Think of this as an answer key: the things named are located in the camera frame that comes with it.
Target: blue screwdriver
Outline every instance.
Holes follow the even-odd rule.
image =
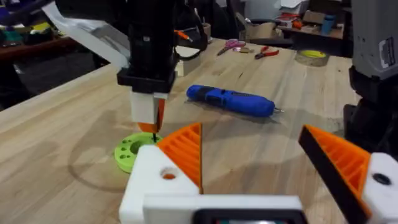
[[[192,85],[187,90],[187,96],[193,101],[255,117],[268,117],[273,113],[284,112],[276,108],[274,102],[262,96],[210,86]]]

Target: yellow tape roll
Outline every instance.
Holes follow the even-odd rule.
[[[322,67],[329,61],[329,55],[317,50],[299,50],[295,60],[303,65]]]

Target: red pliers handle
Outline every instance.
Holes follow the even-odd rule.
[[[263,58],[265,56],[273,56],[273,55],[277,55],[279,54],[279,50],[273,51],[273,52],[266,52],[268,50],[268,46],[264,46],[262,47],[262,49],[260,50],[260,53],[256,54],[254,56],[255,59],[260,59]]]

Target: cluttered workbench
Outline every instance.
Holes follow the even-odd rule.
[[[176,80],[159,134],[203,124],[205,194],[298,195],[310,223],[344,223],[297,139],[303,124],[342,134],[343,105],[358,100],[351,60],[308,67],[286,49],[260,60],[231,50],[216,56],[223,44],[214,40],[201,65]],[[129,175],[113,149],[139,128],[116,73],[105,66],[0,112],[2,223],[119,223]],[[285,112],[251,118],[187,101],[192,84],[265,96]]]

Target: green 3d printed part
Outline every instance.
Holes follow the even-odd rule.
[[[123,139],[123,141],[114,149],[114,158],[119,168],[124,172],[130,173],[136,160],[138,149],[145,144],[155,144],[152,133],[132,134]],[[157,141],[162,138],[156,135]]]

